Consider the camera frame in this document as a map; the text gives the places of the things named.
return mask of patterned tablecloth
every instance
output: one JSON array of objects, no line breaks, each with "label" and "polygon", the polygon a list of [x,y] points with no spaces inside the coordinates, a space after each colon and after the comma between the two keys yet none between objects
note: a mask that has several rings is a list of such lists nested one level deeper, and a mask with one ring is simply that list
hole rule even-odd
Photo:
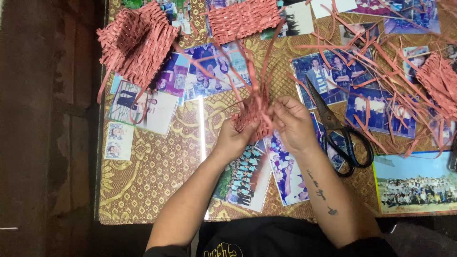
[{"label": "patterned tablecloth", "polygon": [[[120,10],[121,0],[111,0],[109,6],[109,21],[111,22]],[[180,40],[180,45],[190,47],[206,43],[204,16],[199,14],[205,11],[203,0],[191,0],[191,21],[198,29],[199,34],[192,33],[193,38],[202,39],[199,42],[187,38]],[[341,17],[349,24],[370,21],[380,21],[377,16],[365,16],[358,14],[342,13]],[[457,27],[455,18],[446,12],[440,11],[441,32],[452,38],[456,38]],[[314,21],[314,29],[325,33],[327,28],[331,29],[331,17],[321,18]],[[392,42],[399,46],[400,35],[390,35]],[[432,44],[437,37],[432,35],[401,35],[404,46],[429,45],[431,50],[438,46]],[[335,32],[333,43],[340,44],[340,34]],[[247,48],[255,55],[255,66],[258,70],[262,68],[263,58],[266,54],[269,40],[260,40],[259,34],[253,35],[244,40]],[[316,44],[312,35],[300,35],[278,39],[274,43],[273,52],[270,57],[268,69],[274,70],[273,82],[270,92],[270,100],[283,95],[291,95],[298,98],[297,89],[293,80],[286,77],[287,72],[292,72],[289,59],[316,53],[316,49],[298,50],[294,46],[299,44]],[[247,97],[247,91],[241,90],[241,94]],[[111,106],[114,95],[108,92],[105,95],[102,108],[107,113]],[[99,181],[97,219],[107,225],[128,224],[128,223],[153,223],[154,219],[168,198],[183,184],[201,162],[201,143],[204,138],[206,155],[211,151],[216,141],[222,121],[229,117],[229,112],[224,109],[235,103],[232,91],[208,96],[203,100],[185,102],[178,107],[171,129],[167,137],[163,137],[146,130],[135,129],[133,136],[132,157],[129,161],[104,160],[99,156]],[[338,103],[331,106],[337,113],[345,114],[346,103]],[[205,121],[200,124],[200,114],[203,111]],[[105,118],[103,126],[103,144],[99,149],[105,147],[108,119]],[[423,128],[418,124],[416,131]],[[378,140],[390,140],[390,135],[374,132]],[[410,139],[397,138],[398,144],[408,142]],[[363,147],[356,142],[356,152],[363,151]],[[416,151],[435,150],[431,146],[431,139],[422,140]],[[342,181],[350,187],[357,196],[372,210],[379,215],[376,187],[372,168],[358,169],[353,176],[342,178]],[[261,213],[250,211],[237,205],[229,204],[212,198],[209,205],[210,221],[227,221],[254,216],[289,216],[302,219],[314,219],[313,210],[309,201],[283,207],[280,201],[277,187],[274,180],[270,178],[265,205]]]}]

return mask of person's right hand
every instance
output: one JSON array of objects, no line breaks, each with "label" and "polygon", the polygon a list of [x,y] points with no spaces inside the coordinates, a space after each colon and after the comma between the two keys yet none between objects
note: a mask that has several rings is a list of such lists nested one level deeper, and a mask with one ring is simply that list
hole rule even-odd
[{"label": "person's right hand", "polygon": [[320,149],[308,109],[291,96],[276,98],[268,109],[286,150],[293,155]]}]

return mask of person's left hand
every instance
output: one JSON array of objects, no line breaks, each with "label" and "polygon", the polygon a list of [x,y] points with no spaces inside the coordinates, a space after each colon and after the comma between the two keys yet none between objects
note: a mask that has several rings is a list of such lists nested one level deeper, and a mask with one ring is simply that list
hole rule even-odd
[{"label": "person's left hand", "polygon": [[211,155],[227,164],[236,160],[243,154],[252,134],[258,127],[259,122],[252,122],[241,133],[238,133],[230,119],[225,120]]}]

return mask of yellow print on shirt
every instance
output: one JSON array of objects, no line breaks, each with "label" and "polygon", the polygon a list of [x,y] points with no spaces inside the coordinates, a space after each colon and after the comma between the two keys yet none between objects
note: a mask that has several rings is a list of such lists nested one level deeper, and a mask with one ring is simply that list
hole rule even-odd
[{"label": "yellow print on shirt", "polygon": [[212,252],[205,251],[203,257],[243,257],[243,252],[236,244],[220,243]]}]

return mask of black scissors handle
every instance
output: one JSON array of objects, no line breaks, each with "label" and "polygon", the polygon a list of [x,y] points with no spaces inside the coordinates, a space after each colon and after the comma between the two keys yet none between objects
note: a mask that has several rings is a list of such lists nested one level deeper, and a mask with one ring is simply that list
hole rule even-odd
[{"label": "black scissors handle", "polygon": [[[369,167],[374,160],[374,153],[373,148],[371,146],[370,141],[362,135],[357,130],[353,129],[350,126],[344,126],[340,129],[346,143],[346,152],[344,152],[341,148],[339,148],[332,140],[331,136],[327,134],[324,138],[324,147],[325,153],[327,153],[327,143],[348,163],[349,171],[346,173],[341,173],[336,171],[340,177],[349,177],[354,173],[355,168],[366,168]],[[355,155],[354,147],[352,144],[351,134],[355,135],[360,141],[362,142],[363,146],[365,147],[365,151],[367,152],[367,160],[365,163],[361,164]]]}]

